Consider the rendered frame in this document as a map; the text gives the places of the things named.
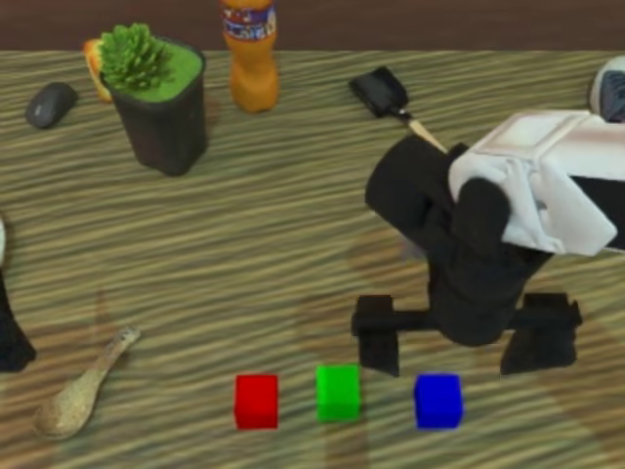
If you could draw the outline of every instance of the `red cube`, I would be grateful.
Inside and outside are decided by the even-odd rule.
[[[234,421],[239,430],[277,428],[278,385],[274,374],[243,374],[234,383]]]

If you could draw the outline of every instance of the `soda bottle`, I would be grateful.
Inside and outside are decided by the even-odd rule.
[[[248,112],[271,109],[279,93],[272,0],[220,1],[224,38],[231,53],[232,99]]]

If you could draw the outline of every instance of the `brown wall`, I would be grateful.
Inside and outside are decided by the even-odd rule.
[[[621,49],[623,0],[278,0],[282,50]],[[78,49],[116,23],[222,49],[217,0],[0,0],[0,50]]]

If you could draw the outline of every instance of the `cube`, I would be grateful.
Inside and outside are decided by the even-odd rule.
[[[451,430],[464,415],[462,384],[456,374],[422,374],[414,386],[417,428]]]
[[[360,369],[357,364],[316,368],[316,415],[320,422],[347,422],[360,417]]]
[[[238,430],[276,429],[278,380],[274,374],[236,376],[234,421]]]

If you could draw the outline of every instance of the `black mouse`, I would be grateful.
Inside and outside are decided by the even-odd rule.
[[[26,122],[36,129],[49,129],[74,107],[77,100],[78,94],[67,83],[49,83],[28,103]]]

